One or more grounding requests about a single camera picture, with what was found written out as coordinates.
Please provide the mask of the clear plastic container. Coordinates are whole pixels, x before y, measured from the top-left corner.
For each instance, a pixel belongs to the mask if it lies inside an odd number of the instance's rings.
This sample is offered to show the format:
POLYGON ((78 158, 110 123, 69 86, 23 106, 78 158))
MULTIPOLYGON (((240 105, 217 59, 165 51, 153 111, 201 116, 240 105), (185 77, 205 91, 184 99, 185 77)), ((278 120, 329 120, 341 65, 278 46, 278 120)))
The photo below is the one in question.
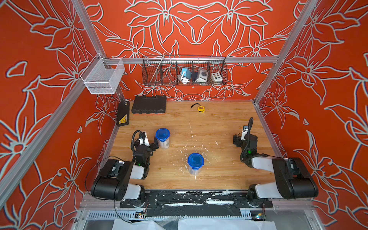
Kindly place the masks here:
POLYGON ((189 162, 188 163, 189 173, 193 176, 199 174, 203 165, 204 165, 203 162, 189 162))
POLYGON ((160 128, 155 133, 160 149, 168 149, 170 147, 170 131, 166 128, 160 128))

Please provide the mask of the blue container lid front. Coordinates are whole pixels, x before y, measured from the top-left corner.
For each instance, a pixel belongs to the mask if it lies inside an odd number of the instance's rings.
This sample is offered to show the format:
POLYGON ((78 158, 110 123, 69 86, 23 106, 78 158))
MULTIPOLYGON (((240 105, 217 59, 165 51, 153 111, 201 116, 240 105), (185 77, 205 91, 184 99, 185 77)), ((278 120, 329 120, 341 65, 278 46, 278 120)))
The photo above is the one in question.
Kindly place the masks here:
POLYGON ((160 128, 156 131, 155 137, 161 142, 165 142, 170 137, 170 131, 166 128, 160 128))

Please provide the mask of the blue container lid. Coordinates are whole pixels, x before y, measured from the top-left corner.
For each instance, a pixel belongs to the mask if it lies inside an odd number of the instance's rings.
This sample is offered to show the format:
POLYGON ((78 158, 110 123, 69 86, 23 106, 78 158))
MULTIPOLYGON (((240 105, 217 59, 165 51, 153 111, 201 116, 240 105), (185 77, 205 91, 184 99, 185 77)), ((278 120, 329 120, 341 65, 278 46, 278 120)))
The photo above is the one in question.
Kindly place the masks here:
POLYGON ((160 128, 156 131, 155 137, 161 142, 165 142, 170 137, 170 131, 166 128, 160 128))
POLYGON ((204 158, 199 153, 192 153, 188 156, 187 163, 189 162, 203 162, 204 163, 204 158))

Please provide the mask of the blue container lid back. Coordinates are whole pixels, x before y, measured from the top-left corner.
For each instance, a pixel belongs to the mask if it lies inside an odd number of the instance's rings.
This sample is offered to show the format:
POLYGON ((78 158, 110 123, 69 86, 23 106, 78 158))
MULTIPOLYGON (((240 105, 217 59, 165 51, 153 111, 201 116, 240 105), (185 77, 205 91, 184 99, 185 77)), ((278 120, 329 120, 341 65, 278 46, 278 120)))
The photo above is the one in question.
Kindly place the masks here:
POLYGON ((189 162, 203 162, 204 163, 204 158, 199 153, 192 153, 188 156, 187 163, 189 162))

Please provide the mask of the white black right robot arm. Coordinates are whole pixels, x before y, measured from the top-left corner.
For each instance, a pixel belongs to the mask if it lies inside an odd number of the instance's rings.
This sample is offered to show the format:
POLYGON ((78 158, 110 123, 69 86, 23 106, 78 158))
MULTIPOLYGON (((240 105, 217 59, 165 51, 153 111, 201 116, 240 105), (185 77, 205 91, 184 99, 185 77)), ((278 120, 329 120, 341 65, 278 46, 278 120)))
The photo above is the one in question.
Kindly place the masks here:
POLYGON ((240 160, 246 166, 273 173, 275 182, 250 185, 247 202, 258 206, 269 198, 286 200, 314 198, 319 194, 318 186, 300 158, 282 158, 257 152, 258 137, 247 133, 243 137, 233 136, 233 144, 241 148, 240 160))

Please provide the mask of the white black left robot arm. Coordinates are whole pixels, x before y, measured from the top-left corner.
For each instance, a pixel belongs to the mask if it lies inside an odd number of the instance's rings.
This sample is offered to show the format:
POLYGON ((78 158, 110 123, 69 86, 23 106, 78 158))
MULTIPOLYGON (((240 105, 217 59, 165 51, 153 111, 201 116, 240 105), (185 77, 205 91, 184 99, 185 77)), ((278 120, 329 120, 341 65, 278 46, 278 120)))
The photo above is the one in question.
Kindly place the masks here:
POLYGON ((139 138, 133 142, 135 155, 132 161, 109 159, 99 171, 90 193, 93 197, 107 200, 129 200, 141 205, 145 201, 144 186, 131 184, 131 179, 144 180, 148 176, 150 158, 159 148, 157 138, 153 143, 139 138))

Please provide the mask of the black tool case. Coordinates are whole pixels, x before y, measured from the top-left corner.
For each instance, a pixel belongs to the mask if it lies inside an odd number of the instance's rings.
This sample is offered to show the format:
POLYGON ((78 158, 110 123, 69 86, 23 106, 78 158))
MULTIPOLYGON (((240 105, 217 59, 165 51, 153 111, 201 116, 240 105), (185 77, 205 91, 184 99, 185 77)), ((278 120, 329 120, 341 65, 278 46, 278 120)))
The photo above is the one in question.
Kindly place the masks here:
POLYGON ((167 97, 157 96, 136 96, 132 114, 164 114, 166 112, 167 97))

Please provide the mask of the black box yellow label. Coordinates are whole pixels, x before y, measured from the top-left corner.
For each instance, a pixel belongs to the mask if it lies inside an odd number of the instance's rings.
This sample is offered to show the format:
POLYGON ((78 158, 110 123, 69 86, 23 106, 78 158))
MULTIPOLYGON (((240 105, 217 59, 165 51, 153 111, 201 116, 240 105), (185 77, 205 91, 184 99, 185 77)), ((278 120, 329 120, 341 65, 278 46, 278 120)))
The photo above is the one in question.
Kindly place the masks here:
POLYGON ((129 124, 129 114, 130 114, 130 102, 124 101, 118 104, 116 126, 126 126, 129 124))

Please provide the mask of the yellow tape measure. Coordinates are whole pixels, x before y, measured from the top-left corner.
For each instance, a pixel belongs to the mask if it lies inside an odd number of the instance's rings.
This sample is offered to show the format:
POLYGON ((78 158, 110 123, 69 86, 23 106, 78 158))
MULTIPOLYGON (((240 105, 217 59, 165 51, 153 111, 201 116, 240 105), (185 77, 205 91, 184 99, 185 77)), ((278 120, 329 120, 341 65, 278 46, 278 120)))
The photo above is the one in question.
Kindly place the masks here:
POLYGON ((195 105, 198 106, 197 110, 198 110, 199 113, 205 113, 205 107, 200 105, 199 103, 195 103, 195 104, 191 105, 191 108, 193 108, 195 105))

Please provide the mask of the white button box in basket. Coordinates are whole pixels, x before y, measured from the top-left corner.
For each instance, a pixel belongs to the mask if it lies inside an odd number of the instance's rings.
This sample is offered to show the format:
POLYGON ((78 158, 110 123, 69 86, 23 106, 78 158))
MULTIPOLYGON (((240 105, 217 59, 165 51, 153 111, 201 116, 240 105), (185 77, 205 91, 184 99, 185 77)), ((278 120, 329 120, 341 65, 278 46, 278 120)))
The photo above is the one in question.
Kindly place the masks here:
POLYGON ((213 72, 211 73, 211 81, 213 85, 222 85, 223 77, 220 72, 213 72))

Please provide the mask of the grey white device in basket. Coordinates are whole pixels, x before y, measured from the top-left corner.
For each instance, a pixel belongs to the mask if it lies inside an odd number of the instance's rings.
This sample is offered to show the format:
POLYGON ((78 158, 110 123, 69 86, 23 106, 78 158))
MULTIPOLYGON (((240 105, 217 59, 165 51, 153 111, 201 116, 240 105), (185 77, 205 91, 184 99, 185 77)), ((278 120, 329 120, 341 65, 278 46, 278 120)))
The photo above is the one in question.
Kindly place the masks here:
POLYGON ((208 72, 204 69, 199 69, 193 73, 192 79, 194 83, 206 83, 208 80, 208 72))

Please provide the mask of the blue white device in basket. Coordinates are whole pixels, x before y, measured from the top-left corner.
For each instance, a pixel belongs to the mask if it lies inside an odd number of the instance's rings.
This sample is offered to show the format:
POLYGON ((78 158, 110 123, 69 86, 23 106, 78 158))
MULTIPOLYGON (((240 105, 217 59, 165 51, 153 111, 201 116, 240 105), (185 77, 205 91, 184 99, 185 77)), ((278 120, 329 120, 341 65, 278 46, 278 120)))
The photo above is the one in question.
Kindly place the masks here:
POLYGON ((178 81, 182 84, 188 84, 191 81, 191 71, 188 68, 182 68, 181 73, 177 75, 178 81))

